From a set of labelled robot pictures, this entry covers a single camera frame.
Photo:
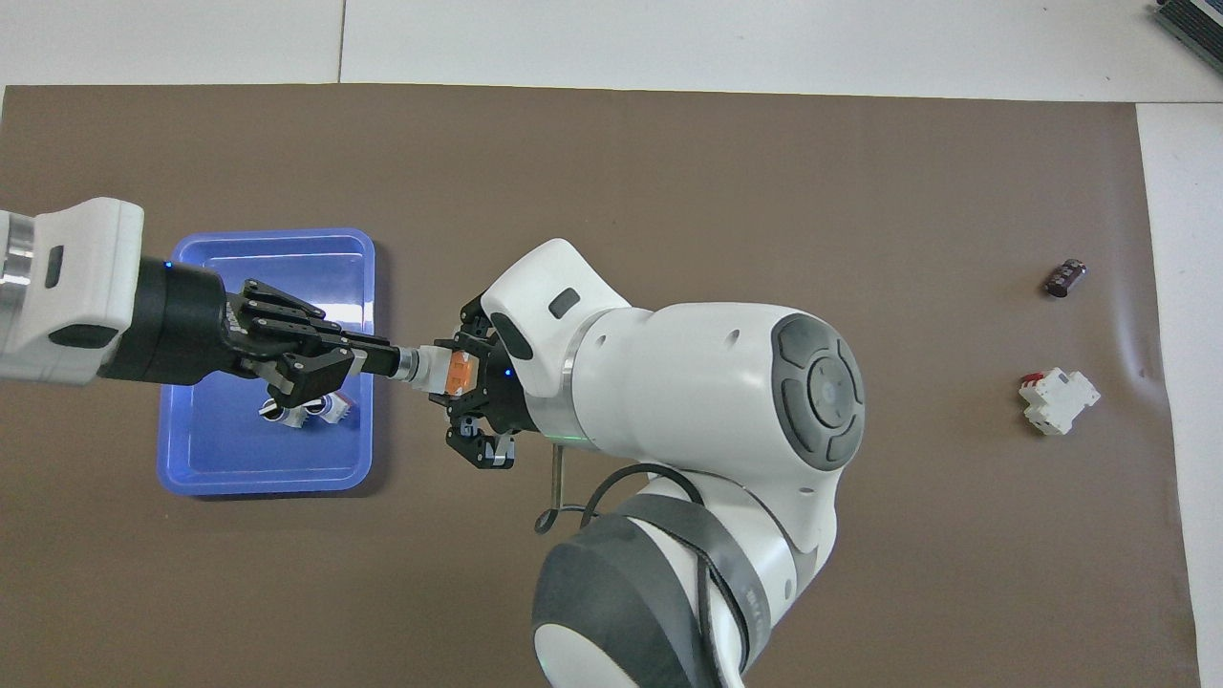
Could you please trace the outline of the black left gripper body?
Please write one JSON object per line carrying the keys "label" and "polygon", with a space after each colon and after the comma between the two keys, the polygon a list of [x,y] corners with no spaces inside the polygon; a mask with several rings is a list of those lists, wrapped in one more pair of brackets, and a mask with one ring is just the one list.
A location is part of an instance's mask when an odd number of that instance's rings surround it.
{"label": "black left gripper body", "polygon": [[130,323],[100,378],[172,386],[194,386],[214,371],[249,379],[227,341],[227,292],[214,271],[139,258],[128,277],[132,286],[113,284]]}

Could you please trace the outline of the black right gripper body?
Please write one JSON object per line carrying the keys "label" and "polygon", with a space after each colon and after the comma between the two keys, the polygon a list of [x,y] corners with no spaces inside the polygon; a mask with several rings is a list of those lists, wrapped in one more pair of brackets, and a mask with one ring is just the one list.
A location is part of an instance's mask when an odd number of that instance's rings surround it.
{"label": "black right gripper body", "polygon": [[501,336],[489,325],[464,325],[446,362],[446,439],[478,437],[475,422],[486,419],[495,434],[538,433],[526,404],[523,384]]}

